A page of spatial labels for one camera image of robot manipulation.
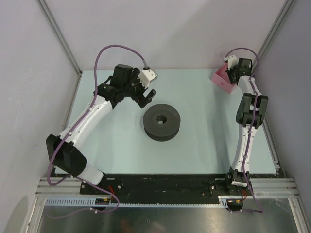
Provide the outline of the black cable spool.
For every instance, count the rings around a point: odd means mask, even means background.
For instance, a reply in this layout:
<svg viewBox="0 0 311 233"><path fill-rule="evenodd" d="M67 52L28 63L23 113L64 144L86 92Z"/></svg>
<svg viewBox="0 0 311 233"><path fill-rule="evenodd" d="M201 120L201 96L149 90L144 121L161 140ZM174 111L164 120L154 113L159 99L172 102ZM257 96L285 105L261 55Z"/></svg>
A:
<svg viewBox="0 0 311 233"><path fill-rule="evenodd" d="M154 105L143 115L143 127L146 134L158 142L173 139L179 132L180 123L179 112L167 104Z"/></svg>

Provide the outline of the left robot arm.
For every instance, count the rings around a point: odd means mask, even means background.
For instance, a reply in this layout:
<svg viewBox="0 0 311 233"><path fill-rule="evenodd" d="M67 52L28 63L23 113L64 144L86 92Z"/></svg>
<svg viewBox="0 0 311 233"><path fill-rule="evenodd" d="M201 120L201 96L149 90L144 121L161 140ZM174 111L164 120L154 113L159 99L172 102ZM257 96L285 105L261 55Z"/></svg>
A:
<svg viewBox="0 0 311 233"><path fill-rule="evenodd" d="M52 165L89 182L95 193L104 193L107 190L104 173L91 165L80 149L98 123L124 98L131 98L140 108L149 104L156 91L152 89L147 96L144 93L157 77L157 73L151 69L139 70L124 64L116 65L113 75L94 91L94 98L84 113L59 135L50 134L46 139Z"/></svg>

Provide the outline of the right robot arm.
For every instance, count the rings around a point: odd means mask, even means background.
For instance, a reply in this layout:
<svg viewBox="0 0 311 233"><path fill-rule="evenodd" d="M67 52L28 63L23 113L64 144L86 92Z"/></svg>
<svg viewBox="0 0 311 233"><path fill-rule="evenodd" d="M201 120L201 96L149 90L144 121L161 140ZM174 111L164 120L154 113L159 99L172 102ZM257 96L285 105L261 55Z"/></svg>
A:
<svg viewBox="0 0 311 233"><path fill-rule="evenodd" d="M263 124L269 98L255 84L251 59L237 58L234 55L224 58L226 73L231 84L242 91L236 122L239 125L239 138L236 155L226 175L224 189L230 195L242 192L250 184L250 156L254 137Z"/></svg>

